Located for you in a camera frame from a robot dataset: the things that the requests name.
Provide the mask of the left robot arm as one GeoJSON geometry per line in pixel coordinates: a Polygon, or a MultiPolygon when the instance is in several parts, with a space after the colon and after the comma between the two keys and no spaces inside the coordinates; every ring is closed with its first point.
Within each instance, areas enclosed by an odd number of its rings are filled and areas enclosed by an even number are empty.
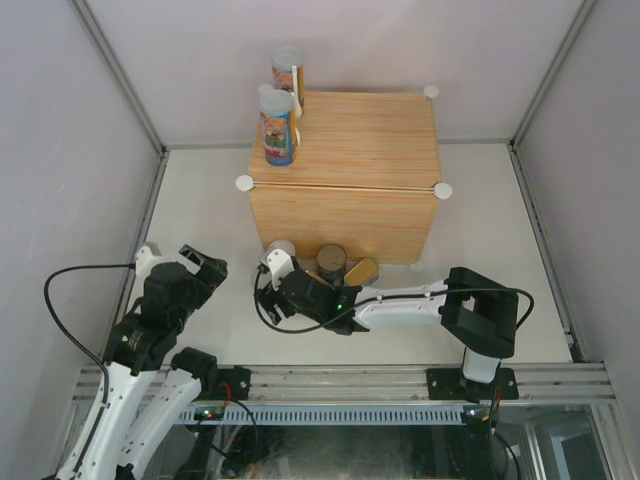
{"type": "Polygon", "coordinates": [[[176,354],[159,392],[140,406],[174,348],[189,317],[226,280],[227,263],[189,245],[183,263],[163,258],[143,245],[128,269],[143,282],[143,293],[111,330],[103,357],[91,360],[101,380],[85,425],[56,479],[140,479],[156,449],[195,399],[206,400],[219,387],[214,356],[187,347],[176,354]]]}

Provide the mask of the white lid can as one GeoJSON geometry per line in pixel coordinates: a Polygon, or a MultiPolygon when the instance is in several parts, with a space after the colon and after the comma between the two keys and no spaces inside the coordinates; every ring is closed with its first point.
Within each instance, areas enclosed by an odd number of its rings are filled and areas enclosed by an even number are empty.
{"type": "Polygon", "coordinates": [[[273,241],[267,249],[267,254],[270,254],[274,250],[283,250],[292,257],[296,255],[295,245],[289,240],[280,239],[273,241]]]}

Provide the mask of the white lid can colourful label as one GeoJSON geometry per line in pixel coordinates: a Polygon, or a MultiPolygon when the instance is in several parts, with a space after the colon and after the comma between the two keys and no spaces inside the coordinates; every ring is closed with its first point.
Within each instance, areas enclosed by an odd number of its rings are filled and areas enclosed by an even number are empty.
{"type": "Polygon", "coordinates": [[[300,140],[293,95],[280,89],[265,90],[260,94],[260,118],[267,162],[273,166],[292,164],[300,140]]]}

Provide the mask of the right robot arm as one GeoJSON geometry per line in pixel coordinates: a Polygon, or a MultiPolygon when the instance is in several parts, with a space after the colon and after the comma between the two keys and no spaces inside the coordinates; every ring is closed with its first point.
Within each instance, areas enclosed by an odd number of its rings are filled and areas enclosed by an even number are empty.
{"type": "Polygon", "coordinates": [[[454,267],[430,285],[407,289],[330,286],[295,269],[275,285],[254,280],[256,313],[271,330],[305,334],[328,330],[352,335],[383,328],[440,326],[464,347],[461,391],[480,399],[492,391],[502,360],[514,356],[519,328],[519,297],[524,291],[503,286],[475,271],[454,267]]]}

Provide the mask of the wooden cube shelf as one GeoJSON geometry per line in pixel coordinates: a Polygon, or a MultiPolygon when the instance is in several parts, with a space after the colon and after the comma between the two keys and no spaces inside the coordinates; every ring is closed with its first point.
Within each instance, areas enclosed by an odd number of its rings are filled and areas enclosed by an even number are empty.
{"type": "Polygon", "coordinates": [[[262,246],[288,240],[298,256],[342,247],[351,261],[418,261],[443,181],[433,102],[423,93],[309,91],[299,120],[295,160],[273,166],[262,137],[254,140],[246,174],[262,246]]]}

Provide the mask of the tall can with spoon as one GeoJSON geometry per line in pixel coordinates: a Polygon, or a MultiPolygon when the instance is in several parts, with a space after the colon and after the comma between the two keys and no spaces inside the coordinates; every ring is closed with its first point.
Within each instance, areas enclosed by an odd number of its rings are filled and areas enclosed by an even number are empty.
{"type": "Polygon", "coordinates": [[[301,118],[305,105],[304,67],[301,51],[293,47],[279,48],[271,55],[271,65],[275,86],[293,95],[296,117],[301,118]]]}

